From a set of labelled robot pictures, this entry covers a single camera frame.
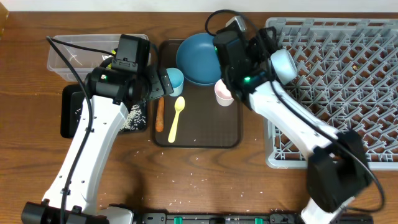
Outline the light blue small bowl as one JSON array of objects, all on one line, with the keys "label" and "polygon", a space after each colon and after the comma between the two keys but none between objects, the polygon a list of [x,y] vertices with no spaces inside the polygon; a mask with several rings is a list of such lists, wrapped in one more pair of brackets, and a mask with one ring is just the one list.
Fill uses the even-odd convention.
[{"label": "light blue small bowl", "polygon": [[297,76],[297,68],[291,54],[286,49],[280,49],[271,55],[274,70],[283,85],[291,82]]}]

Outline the pile of white rice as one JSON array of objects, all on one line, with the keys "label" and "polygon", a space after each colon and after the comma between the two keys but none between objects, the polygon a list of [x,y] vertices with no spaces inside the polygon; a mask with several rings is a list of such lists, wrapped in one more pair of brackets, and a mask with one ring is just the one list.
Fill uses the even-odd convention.
[{"label": "pile of white rice", "polygon": [[[77,105],[72,108],[70,113],[70,133],[74,134],[78,127],[82,112],[82,105]],[[131,133],[144,131],[147,127],[147,105],[145,103],[140,105],[134,105],[131,108],[129,115],[126,118],[125,123],[120,129],[120,133]]]}]

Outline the pink plastic cup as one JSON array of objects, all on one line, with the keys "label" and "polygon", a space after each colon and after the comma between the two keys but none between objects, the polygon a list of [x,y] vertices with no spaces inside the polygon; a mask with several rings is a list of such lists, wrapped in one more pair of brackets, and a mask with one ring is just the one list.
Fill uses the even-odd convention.
[{"label": "pink plastic cup", "polygon": [[231,92],[227,89],[222,79],[215,84],[215,96],[217,103],[221,106],[229,106],[234,101]]}]

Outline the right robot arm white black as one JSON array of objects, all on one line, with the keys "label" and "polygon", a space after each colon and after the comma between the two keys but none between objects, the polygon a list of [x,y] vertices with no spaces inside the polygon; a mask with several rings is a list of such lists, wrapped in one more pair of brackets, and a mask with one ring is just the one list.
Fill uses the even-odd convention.
[{"label": "right robot arm white black", "polygon": [[310,201],[301,212],[303,222],[335,221],[374,181],[361,136],[328,125],[285,92],[297,69],[289,51],[275,45],[273,27],[257,31],[251,40],[237,27],[225,27],[213,44],[233,98],[279,128],[307,161]]}]

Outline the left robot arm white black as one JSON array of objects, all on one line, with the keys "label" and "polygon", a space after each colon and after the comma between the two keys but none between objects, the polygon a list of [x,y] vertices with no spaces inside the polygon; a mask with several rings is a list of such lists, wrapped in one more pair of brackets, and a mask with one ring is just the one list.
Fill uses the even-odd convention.
[{"label": "left robot arm white black", "polygon": [[87,74],[81,116],[57,178],[40,203],[26,203],[23,223],[133,223],[134,212],[120,205],[97,211],[101,176],[119,130],[133,104],[173,92],[165,68],[94,68]]}]

